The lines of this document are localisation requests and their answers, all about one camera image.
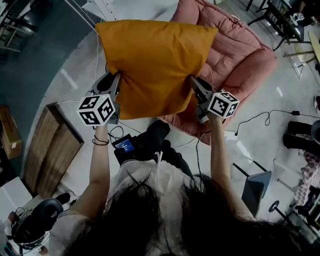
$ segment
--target black hair tie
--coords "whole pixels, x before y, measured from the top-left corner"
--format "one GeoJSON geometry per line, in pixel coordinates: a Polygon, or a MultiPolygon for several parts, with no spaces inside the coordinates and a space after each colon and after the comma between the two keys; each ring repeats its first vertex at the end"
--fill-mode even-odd
{"type": "Polygon", "coordinates": [[[108,141],[100,140],[100,139],[98,139],[98,138],[96,137],[96,135],[94,135],[94,138],[95,138],[97,141],[104,143],[104,144],[95,143],[95,139],[93,139],[93,140],[92,140],[92,143],[95,144],[95,145],[98,145],[98,146],[106,146],[106,145],[108,145],[109,142],[110,142],[109,140],[108,140],[108,141]]]}

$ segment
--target camera screen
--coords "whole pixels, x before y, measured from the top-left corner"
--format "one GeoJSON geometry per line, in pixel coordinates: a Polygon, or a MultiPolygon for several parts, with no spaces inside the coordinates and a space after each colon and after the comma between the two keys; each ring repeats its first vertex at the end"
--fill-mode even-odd
{"type": "Polygon", "coordinates": [[[123,140],[123,141],[121,141],[118,144],[115,144],[114,147],[116,149],[124,148],[124,151],[126,153],[135,149],[135,147],[132,145],[131,141],[128,138],[123,140]]]}

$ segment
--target white cloth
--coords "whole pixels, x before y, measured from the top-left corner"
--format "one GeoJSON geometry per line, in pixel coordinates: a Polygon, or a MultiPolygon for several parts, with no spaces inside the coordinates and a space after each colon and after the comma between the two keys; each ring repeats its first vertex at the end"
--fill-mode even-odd
{"type": "MultiPolygon", "coordinates": [[[[144,180],[148,175],[147,184],[155,189],[159,196],[159,208],[163,220],[163,226],[159,230],[159,241],[150,245],[147,255],[161,255],[169,253],[166,238],[170,250],[175,255],[186,255],[181,251],[177,239],[180,237],[182,219],[181,186],[190,184],[191,178],[180,169],[161,161],[158,155],[158,164],[154,160],[125,162],[119,173],[110,182],[109,197],[126,184],[133,182],[128,173],[137,181],[144,180]]],[[[54,224],[49,238],[49,255],[60,256],[69,245],[71,237],[77,236],[74,231],[81,232],[86,228],[88,218],[77,212],[66,211],[54,224]]]]}

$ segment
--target white box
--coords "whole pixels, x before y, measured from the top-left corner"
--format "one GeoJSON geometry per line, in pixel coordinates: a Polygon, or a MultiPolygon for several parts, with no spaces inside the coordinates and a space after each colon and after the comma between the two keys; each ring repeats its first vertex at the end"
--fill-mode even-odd
{"type": "Polygon", "coordinates": [[[82,97],[77,113],[85,126],[104,126],[116,111],[109,94],[82,97]]]}
{"type": "Polygon", "coordinates": [[[235,114],[239,102],[230,92],[217,92],[212,96],[208,111],[226,119],[235,114]]]}

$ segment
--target pink cushion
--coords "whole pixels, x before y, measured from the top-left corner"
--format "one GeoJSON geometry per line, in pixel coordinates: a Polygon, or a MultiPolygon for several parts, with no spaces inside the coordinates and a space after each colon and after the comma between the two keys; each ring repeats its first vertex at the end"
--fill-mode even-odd
{"type": "MultiPolygon", "coordinates": [[[[171,21],[219,29],[199,77],[234,94],[241,101],[237,111],[276,67],[276,55],[251,28],[205,0],[179,0],[171,21]]],[[[208,129],[208,124],[186,118],[183,112],[161,119],[192,136],[199,137],[208,129]]],[[[202,141],[209,144],[210,136],[204,135],[202,141]]]]}

